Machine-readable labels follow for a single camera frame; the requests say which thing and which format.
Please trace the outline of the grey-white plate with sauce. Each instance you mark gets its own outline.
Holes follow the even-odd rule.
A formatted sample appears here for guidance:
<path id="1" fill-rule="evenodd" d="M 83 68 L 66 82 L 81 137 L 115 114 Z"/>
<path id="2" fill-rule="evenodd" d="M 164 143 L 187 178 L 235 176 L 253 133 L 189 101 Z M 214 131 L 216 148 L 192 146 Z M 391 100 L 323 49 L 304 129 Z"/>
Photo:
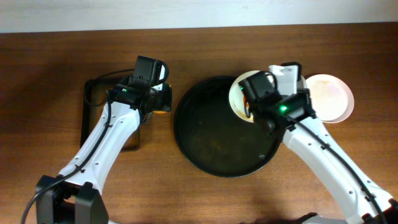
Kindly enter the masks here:
<path id="1" fill-rule="evenodd" d="M 346 111 L 348 95 L 339 79 L 325 74 L 306 79 L 310 90 L 312 107 L 317 116 L 326 122 L 334 121 Z"/>

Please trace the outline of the white plate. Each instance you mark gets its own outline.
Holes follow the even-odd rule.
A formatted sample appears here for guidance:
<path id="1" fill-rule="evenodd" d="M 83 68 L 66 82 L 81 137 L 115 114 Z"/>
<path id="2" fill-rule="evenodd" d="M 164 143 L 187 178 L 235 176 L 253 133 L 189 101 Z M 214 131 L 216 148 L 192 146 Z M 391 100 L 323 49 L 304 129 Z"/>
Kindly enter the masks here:
<path id="1" fill-rule="evenodd" d="M 347 84 L 340 79 L 326 85 L 326 105 L 319 115 L 324 123 L 339 123 L 347 119 L 354 109 L 354 96 Z"/>
<path id="2" fill-rule="evenodd" d="M 231 109 L 236 114 L 236 116 L 249 123 L 254 122 L 254 116 L 251 114 L 250 117 L 247 117 L 244 112 L 244 95 L 240 90 L 240 86 L 238 83 L 241 80 L 244 80 L 245 78 L 250 77 L 257 72 L 258 70 L 252 70 L 240 75 L 237 79 L 235 79 L 235 81 L 231 85 L 231 88 L 229 89 L 229 105 Z"/>

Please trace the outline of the green and orange sponge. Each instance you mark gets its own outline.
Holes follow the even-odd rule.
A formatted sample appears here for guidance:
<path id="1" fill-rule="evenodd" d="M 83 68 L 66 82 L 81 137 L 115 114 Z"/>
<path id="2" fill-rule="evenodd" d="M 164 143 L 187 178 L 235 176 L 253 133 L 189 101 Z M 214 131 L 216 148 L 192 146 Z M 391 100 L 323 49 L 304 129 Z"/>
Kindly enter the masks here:
<path id="1" fill-rule="evenodd" d="M 168 111 L 153 111 L 155 114 L 166 114 Z"/>

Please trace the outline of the white plate bottom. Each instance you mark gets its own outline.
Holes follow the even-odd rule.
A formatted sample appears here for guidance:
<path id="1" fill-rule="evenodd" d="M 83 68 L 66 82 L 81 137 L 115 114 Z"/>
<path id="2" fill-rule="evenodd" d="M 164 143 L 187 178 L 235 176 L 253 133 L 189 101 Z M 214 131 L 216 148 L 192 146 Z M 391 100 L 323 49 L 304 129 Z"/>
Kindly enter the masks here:
<path id="1" fill-rule="evenodd" d="M 326 85 L 326 105 L 319 115 L 324 123 L 339 123 L 347 119 L 354 109 L 354 96 L 347 84 L 340 79 Z"/>

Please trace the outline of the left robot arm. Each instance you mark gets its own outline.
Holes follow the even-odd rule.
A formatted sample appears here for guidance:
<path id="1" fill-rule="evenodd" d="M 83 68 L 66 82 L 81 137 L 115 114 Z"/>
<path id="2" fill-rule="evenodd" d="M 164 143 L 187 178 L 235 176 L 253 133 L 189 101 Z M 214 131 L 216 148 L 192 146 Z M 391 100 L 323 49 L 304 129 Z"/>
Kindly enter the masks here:
<path id="1" fill-rule="evenodd" d="M 32 206 L 37 223 L 110 223 L 102 199 L 106 178 L 130 136 L 150 115 L 172 109 L 168 65 L 139 56 L 132 75 L 105 92 L 103 112 L 74 158 L 56 177 L 44 175 L 21 218 Z"/>

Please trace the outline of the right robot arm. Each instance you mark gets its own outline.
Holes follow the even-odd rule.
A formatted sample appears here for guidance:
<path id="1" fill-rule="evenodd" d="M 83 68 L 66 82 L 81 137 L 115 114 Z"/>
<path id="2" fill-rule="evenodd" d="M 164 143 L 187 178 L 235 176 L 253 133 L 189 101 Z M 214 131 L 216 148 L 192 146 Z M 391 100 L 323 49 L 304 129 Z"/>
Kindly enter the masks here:
<path id="1" fill-rule="evenodd" d="M 397 200 L 336 143 L 298 82 L 298 72 L 288 68 L 246 72 L 233 83 L 229 94 L 237 99 L 230 103 L 309 166 L 342 209 L 343 222 L 397 223 Z"/>

